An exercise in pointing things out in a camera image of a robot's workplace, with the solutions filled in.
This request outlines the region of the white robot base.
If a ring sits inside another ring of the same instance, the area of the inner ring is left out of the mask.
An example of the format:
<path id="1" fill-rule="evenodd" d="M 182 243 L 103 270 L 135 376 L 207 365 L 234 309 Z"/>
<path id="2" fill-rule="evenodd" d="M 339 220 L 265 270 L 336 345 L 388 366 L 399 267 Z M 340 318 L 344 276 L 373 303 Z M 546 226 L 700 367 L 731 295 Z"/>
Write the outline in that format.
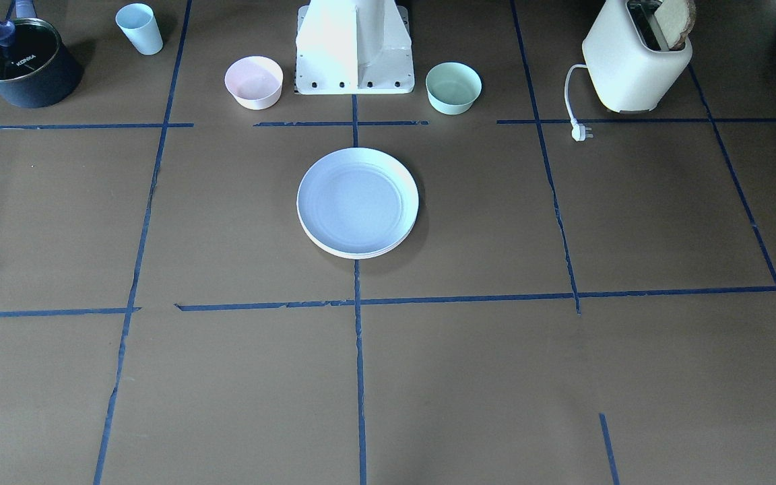
<path id="1" fill-rule="evenodd" d="M 395 1 L 311 1 L 298 9 L 294 86 L 302 95 L 413 91 L 409 12 Z"/>

